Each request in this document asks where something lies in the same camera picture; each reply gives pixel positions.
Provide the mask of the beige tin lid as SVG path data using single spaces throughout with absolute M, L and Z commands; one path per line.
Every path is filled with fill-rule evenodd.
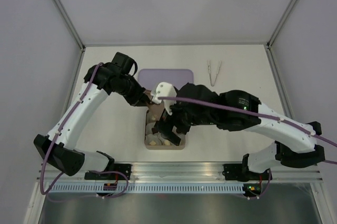
M 164 104 L 153 103 L 150 90 L 146 90 L 145 94 L 150 99 L 150 103 L 147 104 L 147 111 L 145 116 L 145 134 L 156 134 L 158 133 L 158 129 L 155 127 L 155 124 L 162 117 L 162 114 L 165 110 Z

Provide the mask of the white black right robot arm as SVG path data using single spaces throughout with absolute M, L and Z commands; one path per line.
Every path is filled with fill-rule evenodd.
M 204 85 L 188 83 L 177 90 L 162 82 L 151 91 L 151 101 L 164 105 L 155 123 L 163 138 L 178 146 L 181 135 L 199 125 L 214 125 L 229 132 L 253 132 L 273 140 L 265 149 L 243 156 L 237 179 L 248 181 L 277 166 L 306 168 L 325 161 L 318 122 L 300 123 L 282 116 L 245 91 L 217 94 Z

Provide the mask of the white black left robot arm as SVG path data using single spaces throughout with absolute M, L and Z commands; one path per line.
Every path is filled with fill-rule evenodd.
M 71 106 L 47 135 L 37 135 L 34 145 L 43 158 L 42 170 L 49 164 L 63 174 L 73 176 L 79 171 L 96 171 L 104 180 L 114 176 L 113 159 L 101 152 L 76 149 L 80 135 L 97 108 L 112 93 L 121 95 L 131 106 L 146 106 L 149 97 L 131 70 L 137 63 L 117 52 L 111 62 L 92 66 Z

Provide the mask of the metal tongs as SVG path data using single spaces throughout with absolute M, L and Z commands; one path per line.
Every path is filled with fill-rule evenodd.
M 211 60 L 207 60 L 207 71 L 208 71 L 209 83 L 211 87 L 215 86 L 221 67 L 222 67 L 222 61 L 218 61 L 216 71 L 213 71 L 212 66 L 211 66 Z

